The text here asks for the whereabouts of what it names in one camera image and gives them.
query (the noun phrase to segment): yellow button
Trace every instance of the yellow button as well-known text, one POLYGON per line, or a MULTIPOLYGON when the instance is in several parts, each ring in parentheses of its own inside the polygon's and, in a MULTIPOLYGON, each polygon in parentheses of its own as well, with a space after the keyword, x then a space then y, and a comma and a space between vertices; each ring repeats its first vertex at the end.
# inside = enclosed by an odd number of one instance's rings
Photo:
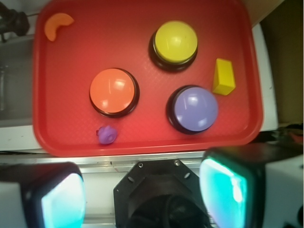
POLYGON ((155 48, 164 60, 182 63, 190 59, 198 47, 194 29, 182 21, 163 24, 155 35, 155 48))

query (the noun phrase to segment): white surface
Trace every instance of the white surface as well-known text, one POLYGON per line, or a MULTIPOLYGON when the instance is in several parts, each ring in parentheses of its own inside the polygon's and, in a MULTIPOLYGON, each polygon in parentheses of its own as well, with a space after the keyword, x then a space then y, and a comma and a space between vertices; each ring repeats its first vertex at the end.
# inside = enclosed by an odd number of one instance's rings
MULTIPOLYGON (((29 17, 31 28, 29 34, 34 34, 37 16, 29 17)), ((276 113, 276 99, 272 80, 268 52, 261 26, 258 24, 253 29, 256 44, 256 57, 260 72, 260 83, 263 98, 264 121, 261 131, 274 130, 278 127, 276 113)), ((41 149, 32 126, 0 128, 0 151, 41 149)))
POLYGON ((0 151, 39 149, 33 126, 0 128, 0 151))
POLYGON ((0 181, 0 228, 26 227, 19 184, 0 181))
POLYGON ((268 51, 260 24, 253 27, 252 33, 256 46, 256 58, 260 73, 260 83, 263 98, 264 120, 262 124, 262 131, 275 130, 278 128, 276 96, 268 51))
POLYGON ((301 228, 297 221, 303 206, 303 155, 266 165, 266 202, 263 228, 285 223, 301 228))

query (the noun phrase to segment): screw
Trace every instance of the screw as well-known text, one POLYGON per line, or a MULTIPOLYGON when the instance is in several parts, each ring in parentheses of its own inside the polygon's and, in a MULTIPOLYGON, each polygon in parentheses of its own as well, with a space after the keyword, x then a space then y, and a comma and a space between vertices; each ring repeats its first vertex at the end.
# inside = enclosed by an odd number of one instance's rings
POLYGON ((180 165, 181 165, 181 163, 180 163, 180 161, 179 161, 179 160, 175 160, 175 161, 174 161, 174 165, 175 165, 175 166, 180 166, 180 165))

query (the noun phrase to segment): purple toy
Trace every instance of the purple toy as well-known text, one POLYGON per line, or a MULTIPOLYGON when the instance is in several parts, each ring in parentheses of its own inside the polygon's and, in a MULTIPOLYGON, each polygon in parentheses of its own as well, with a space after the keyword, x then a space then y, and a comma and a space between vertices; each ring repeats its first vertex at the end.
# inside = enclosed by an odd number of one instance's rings
POLYGON ((117 131, 110 126, 101 127, 97 131, 97 136, 101 144, 110 144, 116 139, 117 131))
POLYGON ((211 127, 218 112, 214 95, 195 85, 176 90, 167 104, 167 115, 171 124, 186 134, 198 134, 211 127))

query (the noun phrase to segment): black object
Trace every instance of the black object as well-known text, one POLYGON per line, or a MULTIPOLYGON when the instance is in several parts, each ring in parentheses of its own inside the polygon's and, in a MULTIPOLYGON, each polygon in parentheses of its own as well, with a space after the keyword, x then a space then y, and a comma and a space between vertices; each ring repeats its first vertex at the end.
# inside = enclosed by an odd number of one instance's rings
POLYGON ((186 69, 187 67, 189 67, 195 60, 196 55, 197 55, 197 49, 189 59, 187 59, 186 61, 184 61, 182 63, 171 63, 171 62, 164 60, 157 53, 156 46, 155 46, 155 36, 156 36, 156 32, 152 35, 152 37, 150 39, 148 51, 149 51, 150 59, 159 68, 161 68, 163 70, 167 70, 167 71, 182 71, 182 70, 186 69))
POLYGON ((303 226, 303 206, 299 209, 298 212, 298 222, 301 226, 303 226))
POLYGON ((199 178, 180 160, 138 162, 114 188, 117 228, 209 228, 199 178))
POLYGON ((41 199, 69 174, 82 174, 71 162, 0 166, 0 181, 18 182, 25 220, 29 228, 43 228, 41 199))
POLYGON ((117 69, 124 71, 131 78, 131 80, 133 82, 133 85, 134 85, 134 97, 133 97, 131 103, 128 105, 128 107, 123 109, 121 112, 108 113, 108 112, 105 112, 105 111, 100 110, 99 108, 97 108, 95 106, 95 104, 93 103, 91 97, 90 97, 90 101, 91 101, 91 104, 92 104, 93 108, 97 112, 99 112, 101 115, 104 115, 104 116, 110 117, 110 118, 120 118, 120 117, 123 117, 123 116, 129 114, 130 112, 132 112, 135 109, 135 107, 137 106, 137 103, 139 101, 139 96, 140 96, 139 85, 138 85, 135 77, 131 73, 129 73, 128 71, 126 71, 124 69, 121 69, 121 68, 117 68, 117 69))
POLYGON ((17 36, 24 36, 29 30, 28 17, 24 12, 8 9, 0 2, 0 34, 2 42, 5 42, 4 33, 14 32, 17 36))

